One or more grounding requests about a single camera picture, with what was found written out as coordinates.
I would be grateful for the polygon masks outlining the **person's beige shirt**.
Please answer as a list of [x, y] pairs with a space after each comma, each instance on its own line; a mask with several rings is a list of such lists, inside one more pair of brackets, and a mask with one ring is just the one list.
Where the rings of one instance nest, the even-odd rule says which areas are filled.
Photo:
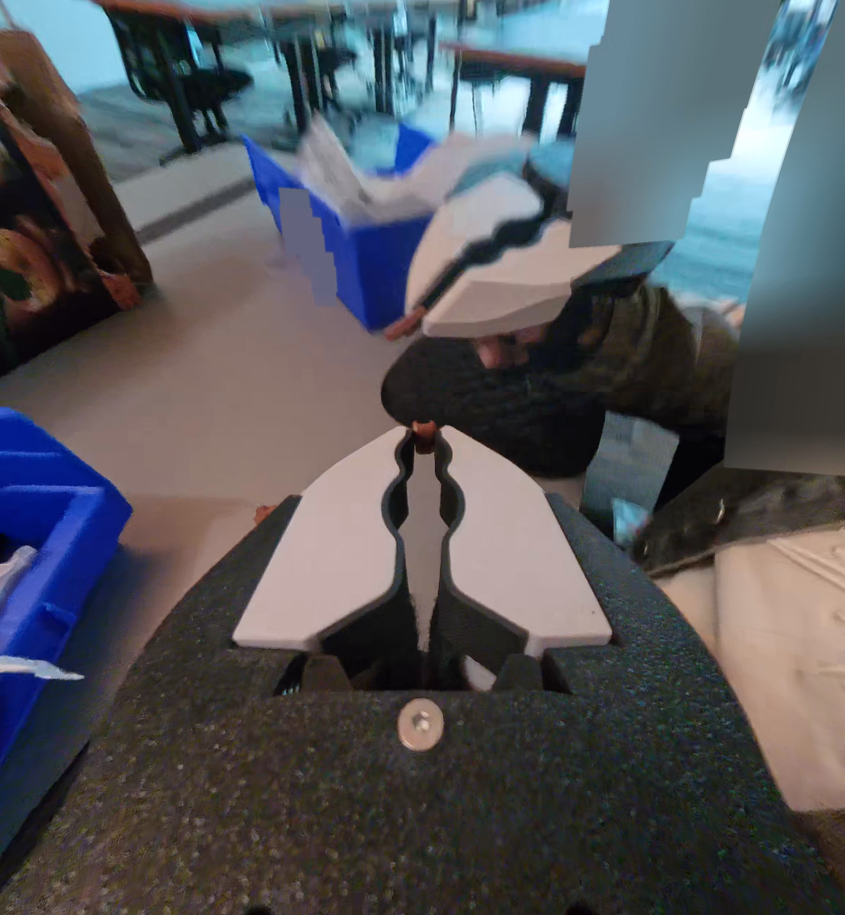
[[787, 804], [845, 808], [845, 527], [651, 574], [720, 665]]

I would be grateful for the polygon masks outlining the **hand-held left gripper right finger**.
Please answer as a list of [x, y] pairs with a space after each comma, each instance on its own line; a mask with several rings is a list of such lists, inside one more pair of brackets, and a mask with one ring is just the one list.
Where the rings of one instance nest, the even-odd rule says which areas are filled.
[[470, 658], [542, 658], [611, 643], [611, 625], [543, 488], [454, 427], [441, 428], [435, 455], [448, 527], [438, 633]]

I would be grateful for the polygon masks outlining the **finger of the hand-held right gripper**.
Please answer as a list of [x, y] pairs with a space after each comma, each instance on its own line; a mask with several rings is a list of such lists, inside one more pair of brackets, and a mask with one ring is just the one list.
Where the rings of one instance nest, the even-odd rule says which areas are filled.
[[410, 264], [404, 313], [411, 314], [460, 264], [472, 246], [491, 243], [508, 223], [539, 220], [543, 200], [514, 175], [493, 175], [442, 203], [422, 235]]
[[543, 225], [536, 240], [509, 247], [496, 260], [462, 269], [429, 305], [425, 337], [474, 339], [510, 335], [559, 316], [573, 282], [622, 253], [622, 245], [571, 247], [563, 220]]

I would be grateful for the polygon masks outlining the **reddish brown lego plate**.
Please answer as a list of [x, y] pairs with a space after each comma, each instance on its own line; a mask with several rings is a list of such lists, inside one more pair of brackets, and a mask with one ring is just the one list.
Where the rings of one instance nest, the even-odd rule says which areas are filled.
[[400, 319], [396, 320], [392, 325], [384, 328], [382, 335], [390, 342], [412, 337], [420, 331], [427, 314], [427, 308], [422, 306], [417, 307], [410, 313], [405, 314]]

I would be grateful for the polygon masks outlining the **blue plastic bin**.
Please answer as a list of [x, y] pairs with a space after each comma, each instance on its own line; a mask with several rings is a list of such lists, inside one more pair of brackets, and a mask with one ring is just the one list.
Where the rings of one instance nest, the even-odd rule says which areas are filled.
[[301, 266], [316, 303], [337, 300], [372, 332], [398, 320], [412, 258], [438, 204], [410, 197], [386, 204], [382, 220], [351, 219], [250, 138], [243, 143], [282, 249]]
[[[0, 408], [0, 563], [20, 546], [38, 552], [0, 609], [0, 655], [63, 669], [64, 648], [130, 517], [108, 479], [28, 418]], [[43, 682], [0, 674], [0, 767]]]

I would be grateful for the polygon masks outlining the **heap of white paper bags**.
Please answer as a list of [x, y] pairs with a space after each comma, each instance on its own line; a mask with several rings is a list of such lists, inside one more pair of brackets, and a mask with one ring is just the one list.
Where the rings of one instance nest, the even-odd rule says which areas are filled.
[[333, 129], [316, 116], [299, 145], [296, 176], [349, 225], [390, 224], [432, 213], [471, 167], [528, 152], [536, 142], [528, 134], [453, 131], [428, 146], [408, 171], [374, 177], [354, 165]]

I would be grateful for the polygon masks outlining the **person's right hand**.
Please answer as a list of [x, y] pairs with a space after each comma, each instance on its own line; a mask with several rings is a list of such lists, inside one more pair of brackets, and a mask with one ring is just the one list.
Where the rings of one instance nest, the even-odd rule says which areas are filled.
[[480, 337], [473, 341], [475, 354], [488, 371], [524, 365], [530, 359], [531, 350], [543, 343], [548, 327], [532, 326], [507, 335]]

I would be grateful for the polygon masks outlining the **wooden table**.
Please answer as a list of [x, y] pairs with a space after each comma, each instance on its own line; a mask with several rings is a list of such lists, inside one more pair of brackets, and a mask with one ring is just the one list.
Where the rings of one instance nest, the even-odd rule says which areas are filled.
[[550, 86], [554, 84], [566, 86], [566, 99], [557, 130], [557, 138], [560, 140], [574, 138], [587, 70], [585, 63], [544, 58], [524, 51], [503, 51], [463, 40], [439, 40], [438, 47], [440, 51], [453, 55], [449, 131], [453, 132], [455, 127], [461, 70], [463, 65], [470, 64], [494, 71], [501, 77], [530, 80], [531, 91], [522, 130], [533, 135], [540, 134], [543, 129]]

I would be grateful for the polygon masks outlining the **black orchid lego box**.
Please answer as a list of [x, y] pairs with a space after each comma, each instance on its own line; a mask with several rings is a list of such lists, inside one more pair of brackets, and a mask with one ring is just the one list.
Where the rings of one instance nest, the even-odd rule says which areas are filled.
[[0, 29], [0, 378], [153, 284], [76, 97], [35, 37]]

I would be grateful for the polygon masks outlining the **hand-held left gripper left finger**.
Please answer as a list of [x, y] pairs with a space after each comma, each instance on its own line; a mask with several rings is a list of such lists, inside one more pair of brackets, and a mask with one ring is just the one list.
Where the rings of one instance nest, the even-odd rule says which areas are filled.
[[409, 430], [394, 427], [303, 492], [234, 629], [243, 648], [311, 651], [398, 578], [398, 529], [385, 499], [402, 479]]

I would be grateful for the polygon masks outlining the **black mesh cushion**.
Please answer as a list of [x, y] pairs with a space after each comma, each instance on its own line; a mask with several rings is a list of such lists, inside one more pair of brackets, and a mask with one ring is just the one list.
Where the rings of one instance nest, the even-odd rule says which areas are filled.
[[381, 387], [400, 425], [455, 427], [538, 478], [575, 478], [594, 458], [605, 410], [526, 368], [486, 369], [465, 340], [423, 337], [394, 361]]

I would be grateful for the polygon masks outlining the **black office chair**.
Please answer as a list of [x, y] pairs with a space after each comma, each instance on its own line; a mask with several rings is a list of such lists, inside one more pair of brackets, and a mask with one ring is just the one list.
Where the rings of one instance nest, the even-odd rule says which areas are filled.
[[211, 42], [215, 64], [204, 67], [180, 20], [117, 9], [105, 15], [133, 94], [171, 112], [180, 145], [160, 157], [160, 166], [236, 142], [223, 107], [253, 86], [253, 78], [223, 63], [217, 40]]

